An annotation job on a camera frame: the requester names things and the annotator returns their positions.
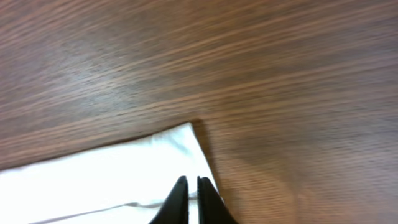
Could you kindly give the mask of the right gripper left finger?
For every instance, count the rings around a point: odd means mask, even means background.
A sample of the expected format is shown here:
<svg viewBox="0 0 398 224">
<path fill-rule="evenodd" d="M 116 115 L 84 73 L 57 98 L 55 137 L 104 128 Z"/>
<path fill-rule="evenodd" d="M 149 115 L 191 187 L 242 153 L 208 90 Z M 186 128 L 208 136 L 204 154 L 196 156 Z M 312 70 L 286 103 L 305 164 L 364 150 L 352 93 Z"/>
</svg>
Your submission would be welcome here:
<svg viewBox="0 0 398 224">
<path fill-rule="evenodd" d="M 188 182 L 181 176 L 150 224 L 187 224 L 188 214 Z"/>
</svg>

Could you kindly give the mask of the white t-shirt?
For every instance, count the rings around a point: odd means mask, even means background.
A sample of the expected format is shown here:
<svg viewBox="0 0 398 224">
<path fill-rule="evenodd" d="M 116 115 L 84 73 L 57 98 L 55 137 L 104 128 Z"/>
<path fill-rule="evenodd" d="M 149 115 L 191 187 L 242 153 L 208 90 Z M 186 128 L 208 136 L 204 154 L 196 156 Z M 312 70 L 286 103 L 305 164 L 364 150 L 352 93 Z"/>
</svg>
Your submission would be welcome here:
<svg viewBox="0 0 398 224">
<path fill-rule="evenodd" d="M 1 172 L 2 223 L 149 223 L 177 179 L 213 178 L 193 126 Z"/>
</svg>

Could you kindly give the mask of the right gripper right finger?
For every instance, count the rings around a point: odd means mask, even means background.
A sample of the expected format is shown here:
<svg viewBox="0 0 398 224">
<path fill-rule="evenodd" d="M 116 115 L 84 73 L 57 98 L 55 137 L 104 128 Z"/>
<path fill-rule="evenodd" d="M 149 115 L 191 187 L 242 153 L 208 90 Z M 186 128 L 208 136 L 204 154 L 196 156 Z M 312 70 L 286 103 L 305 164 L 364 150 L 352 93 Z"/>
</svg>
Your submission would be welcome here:
<svg viewBox="0 0 398 224">
<path fill-rule="evenodd" d="M 238 224 L 207 177 L 197 177 L 199 224 Z"/>
</svg>

